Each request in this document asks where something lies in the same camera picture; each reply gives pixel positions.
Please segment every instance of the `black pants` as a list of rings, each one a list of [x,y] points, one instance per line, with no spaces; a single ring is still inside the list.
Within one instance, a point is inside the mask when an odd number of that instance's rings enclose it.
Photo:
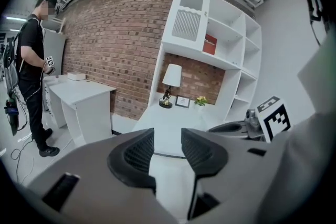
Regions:
[[[44,151],[47,147],[47,144],[45,139],[45,130],[43,129],[42,125],[43,101],[42,101],[42,88],[39,89],[40,82],[39,81],[32,82],[20,79],[19,88],[27,104],[31,135],[33,139],[36,141],[38,149]]]

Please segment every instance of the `white bookshelf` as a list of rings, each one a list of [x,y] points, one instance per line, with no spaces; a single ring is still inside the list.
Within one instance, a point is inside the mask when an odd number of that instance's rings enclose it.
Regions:
[[[217,39],[214,55],[203,52],[206,34]],[[205,118],[216,117],[216,123],[243,120],[256,89],[261,48],[261,27],[230,3],[173,0],[151,96],[156,92],[164,53],[180,55],[226,70],[216,104],[204,110]]]

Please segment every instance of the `marker card in hand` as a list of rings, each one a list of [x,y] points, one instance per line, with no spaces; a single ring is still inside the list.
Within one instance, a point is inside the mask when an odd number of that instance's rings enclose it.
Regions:
[[[54,65],[52,56],[47,57],[47,63],[48,63],[48,67],[52,67]]]

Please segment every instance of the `backpack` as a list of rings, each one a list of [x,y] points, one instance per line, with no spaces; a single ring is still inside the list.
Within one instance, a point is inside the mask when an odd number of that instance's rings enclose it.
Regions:
[[[27,23],[30,20],[37,20],[36,18],[30,18],[27,20],[22,27],[20,28],[19,33],[16,35],[14,40],[9,41],[5,46],[4,54],[3,54],[3,67],[4,67],[4,75],[5,75],[5,82],[7,85],[7,94],[11,95],[13,89],[19,83],[19,74],[16,69],[16,46],[15,41],[18,39],[20,32],[26,27]]]

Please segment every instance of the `flower vase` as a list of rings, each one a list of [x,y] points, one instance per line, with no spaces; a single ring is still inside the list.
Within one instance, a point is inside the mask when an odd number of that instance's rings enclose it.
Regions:
[[[203,111],[203,109],[204,109],[204,105],[198,105],[198,104],[196,104],[195,105],[195,110],[198,112],[198,113],[201,113],[202,111]]]

